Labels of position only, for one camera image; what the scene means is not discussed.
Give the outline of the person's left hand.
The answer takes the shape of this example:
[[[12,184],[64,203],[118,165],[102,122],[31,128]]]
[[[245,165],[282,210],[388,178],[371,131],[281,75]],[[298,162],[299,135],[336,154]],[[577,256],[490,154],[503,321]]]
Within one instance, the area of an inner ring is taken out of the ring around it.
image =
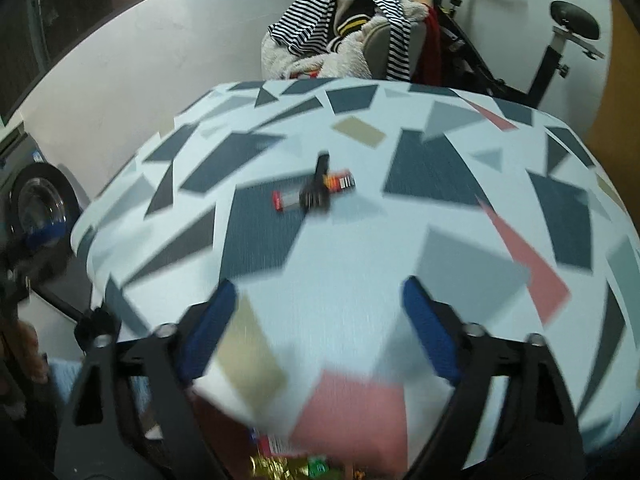
[[[1,414],[19,420],[39,402],[49,401],[49,365],[39,352],[35,329],[1,319]]]

